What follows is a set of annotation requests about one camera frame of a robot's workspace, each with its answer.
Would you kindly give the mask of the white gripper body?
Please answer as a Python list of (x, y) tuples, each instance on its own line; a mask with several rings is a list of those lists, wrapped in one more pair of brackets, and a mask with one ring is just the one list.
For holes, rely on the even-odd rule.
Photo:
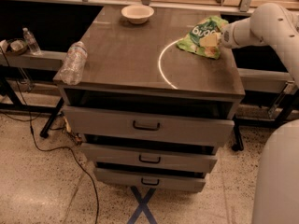
[(235, 25), (233, 23), (229, 23), (221, 30), (221, 43), (228, 49), (233, 49), (237, 46), (234, 39), (234, 29)]

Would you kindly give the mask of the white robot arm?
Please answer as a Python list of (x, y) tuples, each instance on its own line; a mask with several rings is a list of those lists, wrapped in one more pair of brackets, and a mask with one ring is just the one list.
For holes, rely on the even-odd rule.
[[(298, 16), (274, 3), (200, 39), (202, 47), (269, 46), (299, 86)], [(251, 224), (299, 224), (299, 120), (277, 128), (260, 158)]]

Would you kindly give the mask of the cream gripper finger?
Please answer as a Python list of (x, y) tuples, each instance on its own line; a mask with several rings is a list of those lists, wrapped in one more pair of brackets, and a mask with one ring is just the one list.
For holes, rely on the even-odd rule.
[(201, 47), (217, 47), (221, 42), (221, 33), (212, 33), (199, 40)]

